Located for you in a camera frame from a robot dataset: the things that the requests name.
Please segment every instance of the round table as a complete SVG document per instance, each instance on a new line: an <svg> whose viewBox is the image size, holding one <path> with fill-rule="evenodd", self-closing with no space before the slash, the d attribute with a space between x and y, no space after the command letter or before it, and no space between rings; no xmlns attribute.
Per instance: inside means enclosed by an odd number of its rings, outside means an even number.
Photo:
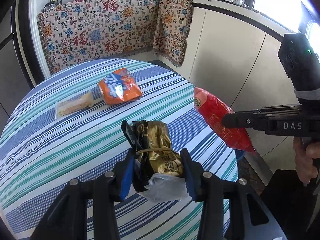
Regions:
<svg viewBox="0 0 320 240"><path fill-rule="evenodd" d="M97 83L126 67L143 92L134 102L107 106ZM92 108L55 120L55 104L91 90ZM72 178L95 179L111 171L129 149L120 125L136 120L168 124L172 148L187 148L222 179L238 179L234 150L210 129L193 106L194 87L183 77L151 63L105 59L67 68L36 86L10 116L0 139L0 204L18 239L28 239L41 217ZM88 239L93 239L92 201ZM115 205L122 239L196 239L202 203L154 204L135 193ZM224 202L224 229L229 221Z"/></svg>

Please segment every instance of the red package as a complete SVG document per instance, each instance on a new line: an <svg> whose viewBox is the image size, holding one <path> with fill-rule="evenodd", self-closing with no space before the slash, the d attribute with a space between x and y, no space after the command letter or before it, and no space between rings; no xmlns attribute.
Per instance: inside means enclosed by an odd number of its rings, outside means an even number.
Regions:
<svg viewBox="0 0 320 240"><path fill-rule="evenodd" d="M224 115L233 114L234 111L219 98L202 88L195 87L194 105L210 128L228 147L255 153L245 128L226 128L221 124Z"/></svg>

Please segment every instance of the metal screw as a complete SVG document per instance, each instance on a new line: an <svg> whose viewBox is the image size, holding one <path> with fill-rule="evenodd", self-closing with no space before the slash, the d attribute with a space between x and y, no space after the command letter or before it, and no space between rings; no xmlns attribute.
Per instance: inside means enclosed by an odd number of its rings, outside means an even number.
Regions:
<svg viewBox="0 0 320 240"><path fill-rule="evenodd" d="M202 173L202 176L204 176L205 178L211 178L212 173L209 171L205 171L204 173Z"/></svg>
<svg viewBox="0 0 320 240"><path fill-rule="evenodd" d="M241 185L246 185L246 184L248 183L246 179L242 179L242 178L239 179L238 182L239 182L239 184L241 184Z"/></svg>
<svg viewBox="0 0 320 240"><path fill-rule="evenodd" d="M106 176L107 178L112 178L115 174L112 171L107 171L104 176Z"/></svg>
<svg viewBox="0 0 320 240"><path fill-rule="evenodd" d="M79 180L77 179L72 179L69 181L70 185L74 186L74 185L77 185L79 183Z"/></svg>

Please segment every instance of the gray tape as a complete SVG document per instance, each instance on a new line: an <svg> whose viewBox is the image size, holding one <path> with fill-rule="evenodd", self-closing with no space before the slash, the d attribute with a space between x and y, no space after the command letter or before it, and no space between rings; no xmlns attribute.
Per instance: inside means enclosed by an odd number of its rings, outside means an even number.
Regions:
<svg viewBox="0 0 320 240"><path fill-rule="evenodd" d="M312 91L295 90L294 93L296 94L296 97L302 98L305 100L320 100L320 88Z"/></svg>

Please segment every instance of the window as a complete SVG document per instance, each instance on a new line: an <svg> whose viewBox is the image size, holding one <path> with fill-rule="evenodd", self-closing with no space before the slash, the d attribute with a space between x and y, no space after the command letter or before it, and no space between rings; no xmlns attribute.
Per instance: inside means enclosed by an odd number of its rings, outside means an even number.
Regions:
<svg viewBox="0 0 320 240"><path fill-rule="evenodd" d="M301 20L301 0L255 0L253 8L297 32Z"/></svg>
<svg viewBox="0 0 320 240"><path fill-rule="evenodd" d="M306 37L308 38L313 51L320 55L320 26L314 21L309 22Z"/></svg>

